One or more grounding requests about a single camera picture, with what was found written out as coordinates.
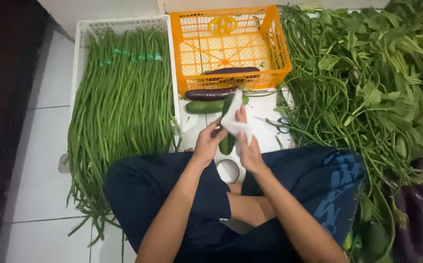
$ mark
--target white plastic crate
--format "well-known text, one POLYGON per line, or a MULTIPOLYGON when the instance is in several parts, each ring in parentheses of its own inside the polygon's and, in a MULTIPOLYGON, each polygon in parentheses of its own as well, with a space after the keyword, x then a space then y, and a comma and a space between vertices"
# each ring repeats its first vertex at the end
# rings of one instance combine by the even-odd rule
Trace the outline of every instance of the white plastic crate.
POLYGON ((88 44, 87 31, 93 33, 104 33, 107 28, 111 28, 116 34, 120 35, 126 30, 136 31, 137 28, 151 29, 155 28, 163 32, 168 32, 169 52, 171 61, 171 76, 173 81, 173 99, 174 116, 177 124, 182 129, 179 95, 177 93, 176 69, 174 63, 173 35, 171 33, 171 19, 169 15, 156 15, 145 17, 127 17, 119 19, 98 19, 98 20, 80 20, 77 22, 77 31, 75 35, 75 54, 74 54, 74 73, 72 77, 72 94, 70 98, 70 119, 74 110, 75 95, 85 72, 85 66, 88 58, 86 45, 88 44))

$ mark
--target white tissue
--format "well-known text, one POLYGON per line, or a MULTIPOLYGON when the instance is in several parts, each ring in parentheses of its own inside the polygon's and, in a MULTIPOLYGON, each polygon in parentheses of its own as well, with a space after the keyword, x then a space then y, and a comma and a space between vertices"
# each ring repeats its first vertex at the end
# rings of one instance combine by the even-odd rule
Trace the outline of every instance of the white tissue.
POLYGON ((247 138, 247 144, 250 145, 252 141, 252 128, 248 123, 238 122, 236 120, 236 111, 240 109, 242 105, 242 91, 236 91, 234 98, 232 99, 231 105, 229 106, 228 112, 221 118, 221 125, 225 127, 232 135, 236 137, 236 153, 240 155, 241 146, 238 141, 238 134, 240 131, 244 131, 247 138))

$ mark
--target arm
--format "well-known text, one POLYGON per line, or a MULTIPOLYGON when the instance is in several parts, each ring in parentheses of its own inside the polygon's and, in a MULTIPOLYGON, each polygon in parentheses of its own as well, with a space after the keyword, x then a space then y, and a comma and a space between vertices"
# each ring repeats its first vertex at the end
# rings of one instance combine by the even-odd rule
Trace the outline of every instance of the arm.
MULTIPOLYGON (((246 122, 246 110, 236 112, 238 121, 246 122)), ((281 185, 263 162, 255 137, 248 146, 243 132, 239 133, 241 163, 250 171, 270 201, 277 217, 301 258, 307 263, 347 263, 343 251, 298 200, 281 185)))
POLYGON ((222 130, 213 138, 219 121, 199 133, 192 158, 143 237, 136 263, 173 262, 184 237, 200 175, 227 134, 222 130))

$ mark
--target person's left hand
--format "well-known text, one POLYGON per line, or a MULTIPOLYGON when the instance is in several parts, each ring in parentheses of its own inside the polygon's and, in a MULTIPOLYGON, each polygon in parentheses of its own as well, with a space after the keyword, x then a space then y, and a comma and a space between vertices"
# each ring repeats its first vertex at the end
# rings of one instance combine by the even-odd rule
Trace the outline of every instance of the person's left hand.
POLYGON ((218 144, 228 134, 228 130, 224 128, 222 130, 216 129, 218 124, 220 124, 220 119, 221 118, 218 118, 214 122, 210 123, 207 128, 203 129, 198 134, 191 161, 197 162, 202 166, 202 168, 205 168, 210 164, 215 157, 218 144))

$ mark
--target hand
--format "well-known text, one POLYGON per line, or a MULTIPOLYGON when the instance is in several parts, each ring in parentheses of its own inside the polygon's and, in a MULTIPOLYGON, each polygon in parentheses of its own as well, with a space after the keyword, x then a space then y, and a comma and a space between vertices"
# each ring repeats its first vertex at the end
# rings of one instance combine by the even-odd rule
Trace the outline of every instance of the hand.
POLYGON ((213 160, 218 144, 228 134, 228 130, 226 129, 216 129, 220 123, 220 119, 221 118, 218 118, 214 122, 210 123, 207 128, 203 129, 198 134, 191 161, 197 162, 203 169, 213 160))
MULTIPOLYGON (((243 105, 236 111, 236 120, 247 123, 246 108, 243 105)), ((237 139, 241 145, 240 160, 244 168, 252 173, 265 170, 267 165, 263 162, 259 143, 255 136, 252 137, 250 145, 247 145, 246 134, 243 131, 239 132, 237 139)))

